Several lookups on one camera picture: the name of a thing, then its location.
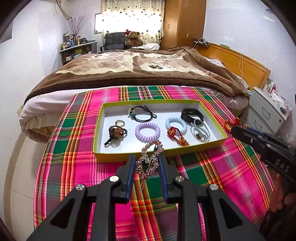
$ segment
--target chair backrest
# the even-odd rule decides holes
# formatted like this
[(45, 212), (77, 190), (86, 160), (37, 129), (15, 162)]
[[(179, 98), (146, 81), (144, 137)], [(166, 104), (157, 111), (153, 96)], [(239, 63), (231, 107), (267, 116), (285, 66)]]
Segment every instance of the chair backrest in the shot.
[(106, 47), (105, 50), (110, 49), (125, 49), (126, 33), (107, 33), (106, 34)]

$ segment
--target wooden wardrobe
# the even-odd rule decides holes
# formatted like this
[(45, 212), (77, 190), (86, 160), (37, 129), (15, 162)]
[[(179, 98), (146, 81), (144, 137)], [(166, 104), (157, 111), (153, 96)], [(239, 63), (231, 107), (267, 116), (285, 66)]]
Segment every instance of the wooden wardrobe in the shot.
[(165, 0), (164, 37), (160, 49), (193, 47), (203, 35), (206, 0)]

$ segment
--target human hand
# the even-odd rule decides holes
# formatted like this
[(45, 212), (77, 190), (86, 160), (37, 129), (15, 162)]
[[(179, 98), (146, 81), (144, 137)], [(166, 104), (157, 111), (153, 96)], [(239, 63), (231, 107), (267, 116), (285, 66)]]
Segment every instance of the human hand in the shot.
[(294, 203), (296, 203), (296, 193), (289, 193), (284, 199), (284, 191), (281, 185), (281, 179), (281, 175), (278, 174), (276, 176), (274, 190), (269, 203), (269, 210), (273, 213), (275, 213), (277, 210), (282, 209), (284, 204), (290, 207)]

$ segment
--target red hat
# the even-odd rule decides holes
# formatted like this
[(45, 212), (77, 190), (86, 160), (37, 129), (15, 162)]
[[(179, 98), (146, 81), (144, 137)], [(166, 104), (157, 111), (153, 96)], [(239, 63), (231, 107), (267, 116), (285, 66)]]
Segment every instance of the red hat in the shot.
[(131, 33), (131, 31), (126, 31), (126, 37), (128, 37), (129, 36), (129, 34)]

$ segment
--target door handle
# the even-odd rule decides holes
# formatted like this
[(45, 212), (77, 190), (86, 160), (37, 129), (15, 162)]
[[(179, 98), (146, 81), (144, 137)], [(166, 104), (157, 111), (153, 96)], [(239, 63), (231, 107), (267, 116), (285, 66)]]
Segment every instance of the door handle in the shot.
[[(258, 130), (258, 129), (256, 128), (256, 123), (260, 126), (260, 130)], [(263, 126), (261, 126), (261, 125), (258, 123), (258, 121), (255, 120), (255, 129), (256, 129), (257, 131), (262, 131), (262, 128), (263, 128)]]
[(268, 114), (269, 114), (269, 116), (267, 117), (268, 119), (269, 119), (269, 117), (270, 117), (270, 113), (267, 111), (267, 109), (265, 109), (263, 106), (262, 106), (262, 109), (263, 110), (265, 110)]

